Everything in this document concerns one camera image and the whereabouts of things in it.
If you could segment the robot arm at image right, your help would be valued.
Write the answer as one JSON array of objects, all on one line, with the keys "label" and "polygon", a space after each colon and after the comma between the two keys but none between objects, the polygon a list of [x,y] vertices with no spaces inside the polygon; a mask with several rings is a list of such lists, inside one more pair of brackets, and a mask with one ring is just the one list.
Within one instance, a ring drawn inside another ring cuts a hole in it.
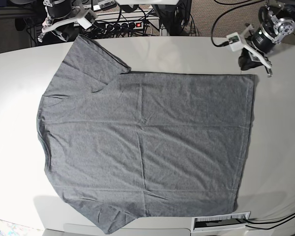
[{"label": "robot arm at image right", "polygon": [[274,47],[295,30],[295,0],[278,0],[276,5],[267,3],[258,12],[259,27],[246,25],[241,38],[248,47],[241,49],[238,64],[242,71],[271,65],[268,56]]}]

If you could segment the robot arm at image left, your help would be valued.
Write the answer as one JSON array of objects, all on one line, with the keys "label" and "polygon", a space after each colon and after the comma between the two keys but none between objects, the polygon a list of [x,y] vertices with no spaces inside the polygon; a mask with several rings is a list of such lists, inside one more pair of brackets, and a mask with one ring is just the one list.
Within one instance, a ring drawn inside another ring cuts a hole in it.
[{"label": "robot arm at image left", "polygon": [[72,3],[70,0],[44,0],[43,5],[47,13],[45,21],[42,23],[42,32],[37,37],[38,42],[42,43],[47,32],[43,32],[47,27],[65,20],[72,13]]}]

